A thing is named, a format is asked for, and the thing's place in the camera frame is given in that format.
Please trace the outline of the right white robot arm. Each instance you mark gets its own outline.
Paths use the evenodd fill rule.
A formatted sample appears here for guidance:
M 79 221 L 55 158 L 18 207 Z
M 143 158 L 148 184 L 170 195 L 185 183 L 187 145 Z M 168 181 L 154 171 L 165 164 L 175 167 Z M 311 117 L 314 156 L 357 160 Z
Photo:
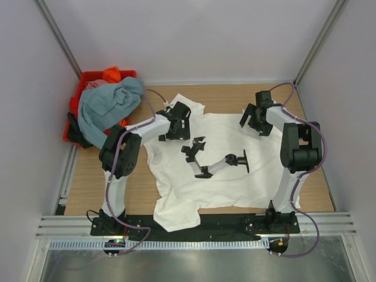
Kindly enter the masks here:
M 294 224 L 301 187 L 323 160 L 321 130 L 317 122 L 302 120 L 272 100 L 269 90 L 257 92 L 255 97 L 256 103 L 247 105 L 240 126 L 247 124 L 260 136 L 269 136 L 274 128 L 282 133 L 282 178 L 265 215 L 258 220 L 267 230 L 277 233 Z

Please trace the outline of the white printed t-shirt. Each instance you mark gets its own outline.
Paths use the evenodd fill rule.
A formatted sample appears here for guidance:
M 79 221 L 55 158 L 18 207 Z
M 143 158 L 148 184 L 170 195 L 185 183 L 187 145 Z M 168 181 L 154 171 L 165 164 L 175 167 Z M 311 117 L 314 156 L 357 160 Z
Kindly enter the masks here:
M 160 195 L 153 213 L 156 223 L 173 232 L 198 226 L 200 209 L 273 204 L 280 212 L 291 211 L 298 194 L 293 191 L 295 179 L 281 164 L 278 128 L 260 136 L 240 126 L 240 114 L 205 113 L 202 104 L 182 95 L 174 101 L 191 109 L 190 135 L 202 137 L 204 148 L 188 162 L 182 147 L 192 147 L 192 140 L 146 142 L 147 163 Z

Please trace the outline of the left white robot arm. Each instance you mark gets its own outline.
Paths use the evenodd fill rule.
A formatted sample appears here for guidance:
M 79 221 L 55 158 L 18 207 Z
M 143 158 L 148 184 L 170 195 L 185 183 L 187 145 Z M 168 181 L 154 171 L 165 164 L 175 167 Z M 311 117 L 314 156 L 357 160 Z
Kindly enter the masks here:
M 126 183 L 137 165 L 140 147 L 155 138 L 163 142 L 190 139 L 190 114 L 191 110 L 187 105 L 175 102 L 142 123 L 111 128 L 99 153 L 106 188 L 97 218 L 110 234 L 120 234 L 125 227 Z

